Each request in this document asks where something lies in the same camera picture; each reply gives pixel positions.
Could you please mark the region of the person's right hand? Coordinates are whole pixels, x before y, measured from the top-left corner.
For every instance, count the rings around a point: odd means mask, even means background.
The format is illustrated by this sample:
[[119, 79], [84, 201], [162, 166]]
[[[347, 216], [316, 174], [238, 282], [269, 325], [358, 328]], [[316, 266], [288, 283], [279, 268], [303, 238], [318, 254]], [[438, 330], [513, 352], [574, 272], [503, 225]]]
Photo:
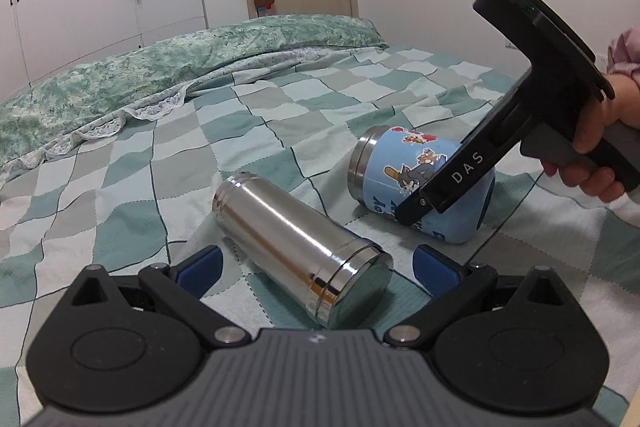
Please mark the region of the person's right hand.
[[[593, 150], [602, 139], [605, 129], [621, 121], [631, 128], [639, 128], [639, 87], [631, 78], [608, 75], [608, 82], [615, 92], [615, 98], [605, 98], [602, 102], [591, 100], [582, 110], [575, 139], [574, 149], [579, 154]], [[588, 196], [597, 197], [601, 202], [614, 202], [625, 194], [625, 187], [615, 178], [610, 168], [590, 171], [579, 162], [559, 167], [549, 161], [541, 161], [544, 173], [555, 176], [559, 173], [568, 187], [580, 187]]]

